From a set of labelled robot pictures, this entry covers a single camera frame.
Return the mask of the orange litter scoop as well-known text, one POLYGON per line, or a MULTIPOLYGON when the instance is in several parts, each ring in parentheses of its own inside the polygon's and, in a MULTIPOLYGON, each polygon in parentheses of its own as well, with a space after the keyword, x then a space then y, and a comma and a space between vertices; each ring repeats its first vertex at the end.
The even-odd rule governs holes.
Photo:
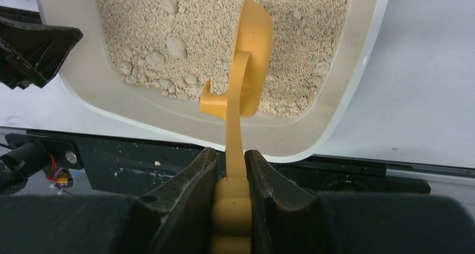
POLYGON ((241 118, 258 110, 273 45, 273 21, 255 0, 244 0, 236 27, 227 90, 211 93, 207 81, 202 113, 225 121, 226 176, 215 185, 211 253, 251 253, 252 200, 241 136, 241 118))

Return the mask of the white litter tray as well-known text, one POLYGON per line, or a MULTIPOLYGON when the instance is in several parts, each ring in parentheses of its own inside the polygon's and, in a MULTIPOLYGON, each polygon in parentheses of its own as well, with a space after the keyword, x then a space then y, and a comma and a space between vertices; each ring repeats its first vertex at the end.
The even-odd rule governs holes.
MULTIPOLYGON (((95 0, 37 0, 41 19, 83 33, 60 68, 68 91, 96 113, 200 146, 224 149, 223 121, 202 114, 196 103, 173 100, 122 82, 105 53, 95 0)), ((289 163, 321 149, 344 115, 375 45, 388 0, 349 0, 347 16, 329 74, 316 100, 296 119, 261 113, 243 120, 246 149, 269 161, 289 163)))

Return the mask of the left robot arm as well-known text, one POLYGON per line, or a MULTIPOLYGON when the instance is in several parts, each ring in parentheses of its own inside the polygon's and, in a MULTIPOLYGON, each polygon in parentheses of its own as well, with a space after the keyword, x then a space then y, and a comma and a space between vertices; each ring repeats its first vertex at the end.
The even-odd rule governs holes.
MULTIPOLYGON (((11 90, 25 90, 34 85, 40 89, 55 78, 71 50, 83 38, 76 27, 46 25, 39 13, 1 7, 1 84, 11 90)), ((56 138, 10 140, 1 147, 1 194, 12 195, 22 190, 28 179, 39 171, 46 179, 61 187, 72 178, 65 169, 81 169, 77 146, 72 141, 56 138)))

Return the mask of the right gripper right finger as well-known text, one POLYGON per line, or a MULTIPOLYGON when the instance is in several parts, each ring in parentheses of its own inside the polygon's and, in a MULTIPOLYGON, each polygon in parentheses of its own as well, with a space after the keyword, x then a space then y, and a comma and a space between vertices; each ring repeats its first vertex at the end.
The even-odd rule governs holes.
POLYGON ((245 153, 253 253, 473 253, 474 220, 455 199, 373 164, 316 158, 272 165, 245 153))

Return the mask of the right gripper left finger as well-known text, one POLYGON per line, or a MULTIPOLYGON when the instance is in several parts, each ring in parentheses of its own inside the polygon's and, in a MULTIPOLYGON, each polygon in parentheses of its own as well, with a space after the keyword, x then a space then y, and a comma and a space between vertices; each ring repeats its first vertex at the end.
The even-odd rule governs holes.
POLYGON ((2 197, 1 252, 209 253, 218 167, 207 147, 142 197, 2 197))

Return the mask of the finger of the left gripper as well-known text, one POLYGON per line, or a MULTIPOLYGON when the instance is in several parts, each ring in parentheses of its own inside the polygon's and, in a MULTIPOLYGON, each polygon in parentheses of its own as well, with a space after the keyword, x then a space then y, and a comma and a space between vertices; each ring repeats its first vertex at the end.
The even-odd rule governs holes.
POLYGON ((46 25, 38 12, 2 6, 1 83, 12 90, 44 87, 82 38, 78 28, 46 25))

